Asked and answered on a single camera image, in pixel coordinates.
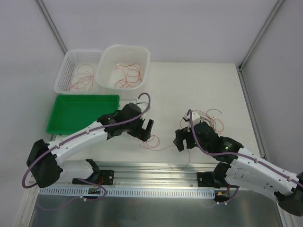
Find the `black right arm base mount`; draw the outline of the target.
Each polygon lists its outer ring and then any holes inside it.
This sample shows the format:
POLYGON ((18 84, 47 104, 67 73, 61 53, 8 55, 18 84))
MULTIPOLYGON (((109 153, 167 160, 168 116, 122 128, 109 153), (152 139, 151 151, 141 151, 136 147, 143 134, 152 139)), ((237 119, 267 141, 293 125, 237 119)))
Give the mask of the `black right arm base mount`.
POLYGON ((212 176, 211 172, 198 172, 197 174, 197 185, 198 187, 212 187, 212 188, 228 188, 229 185, 226 183, 217 183, 214 181, 214 178, 212 176))

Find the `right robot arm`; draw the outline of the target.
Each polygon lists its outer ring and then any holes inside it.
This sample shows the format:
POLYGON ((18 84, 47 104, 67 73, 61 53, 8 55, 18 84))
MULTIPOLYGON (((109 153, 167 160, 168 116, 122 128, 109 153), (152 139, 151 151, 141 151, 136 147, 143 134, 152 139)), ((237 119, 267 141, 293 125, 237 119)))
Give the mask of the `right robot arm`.
POLYGON ((229 184, 249 189, 275 201, 284 211, 303 215, 303 175, 277 167, 250 152, 241 143, 219 136, 207 123, 175 131, 179 151, 199 148, 218 161, 212 180, 218 187, 229 184))

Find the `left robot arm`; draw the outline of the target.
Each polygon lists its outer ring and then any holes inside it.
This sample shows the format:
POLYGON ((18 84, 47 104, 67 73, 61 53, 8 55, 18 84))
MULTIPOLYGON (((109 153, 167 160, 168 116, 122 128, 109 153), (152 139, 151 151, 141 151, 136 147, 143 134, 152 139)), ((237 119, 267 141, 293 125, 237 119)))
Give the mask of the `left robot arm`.
POLYGON ((43 139, 36 141, 26 161, 28 169, 22 178, 23 188, 31 188, 31 185, 26 185, 28 174, 35 179, 34 185, 40 188, 51 186, 61 178, 70 178, 72 184, 101 185, 105 178, 95 161, 88 158, 75 165, 67 165, 65 161, 88 146, 108 141, 124 132, 147 141, 154 123, 150 119, 143 128, 144 115, 149 109, 150 105, 145 102, 128 103, 121 110, 99 117, 66 138, 48 143, 43 139))

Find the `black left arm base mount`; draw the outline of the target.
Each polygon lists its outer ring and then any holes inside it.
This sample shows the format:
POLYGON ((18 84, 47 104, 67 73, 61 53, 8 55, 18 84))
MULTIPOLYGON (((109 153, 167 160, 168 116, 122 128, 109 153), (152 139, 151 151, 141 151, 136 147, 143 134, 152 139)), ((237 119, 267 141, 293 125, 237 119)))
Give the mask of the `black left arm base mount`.
POLYGON ((113 185, 113 170, 94 171, 87 178, 73 178, 72 184, 90 184, 90 185, 113 185))

